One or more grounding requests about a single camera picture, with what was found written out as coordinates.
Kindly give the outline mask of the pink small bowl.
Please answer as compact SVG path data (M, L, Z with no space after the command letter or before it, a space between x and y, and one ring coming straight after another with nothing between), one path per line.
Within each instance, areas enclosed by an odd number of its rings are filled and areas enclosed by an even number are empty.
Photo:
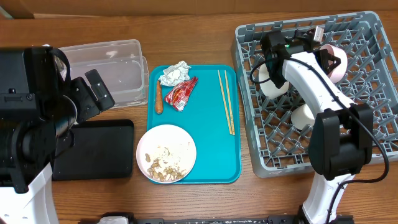
M331 59L328 60L329 67L326 74L333 83L338 83L344 77L347 70L347 54L343 49L330 44L325 44L320 49L327 50L331 55Z

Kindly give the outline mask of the white bowl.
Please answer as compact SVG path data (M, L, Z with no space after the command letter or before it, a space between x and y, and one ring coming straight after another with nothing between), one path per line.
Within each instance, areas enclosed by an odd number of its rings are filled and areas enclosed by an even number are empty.
M266 65L261 65L259 67L258 79L259 81L263 81L269 78L269 72L267 70ZM285 94L289 89L289 82L285 82L282 87L277 88L275 84L269 80L267 82L261 83L260 88L263 94L270 98L275 99L283 94Z

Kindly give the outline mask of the white paper cup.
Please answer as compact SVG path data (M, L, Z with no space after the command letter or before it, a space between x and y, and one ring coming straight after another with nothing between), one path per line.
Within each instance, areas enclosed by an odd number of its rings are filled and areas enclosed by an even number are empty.
M297 129L302 130L306 126L313 126L315 118L308 105L304 104L292 112L291 122Z

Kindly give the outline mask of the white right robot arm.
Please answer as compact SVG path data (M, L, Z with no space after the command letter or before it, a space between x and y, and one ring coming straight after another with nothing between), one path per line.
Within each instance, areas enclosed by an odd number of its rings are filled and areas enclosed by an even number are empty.
M356 174L370 163L373 147L381 147L373 134L374 110L356 104L335 85L347 69L344 50L321 45L323 28L296 30L291 38L281 31L268 32L261 39L264 60L259 68L267 74L257 84L271 82L267 95L292 84L314 117L308 145L315 171L310 193L294 218L295 223L353 223L352 216L338 216L336 208L348 184L357 183Z

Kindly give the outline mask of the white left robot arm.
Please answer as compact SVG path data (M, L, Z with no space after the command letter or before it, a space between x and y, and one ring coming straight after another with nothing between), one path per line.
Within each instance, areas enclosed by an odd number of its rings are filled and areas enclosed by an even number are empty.
M72 78L58 48L1 49L1 222L57 223L52 162L72 126L114 106L97 70Z

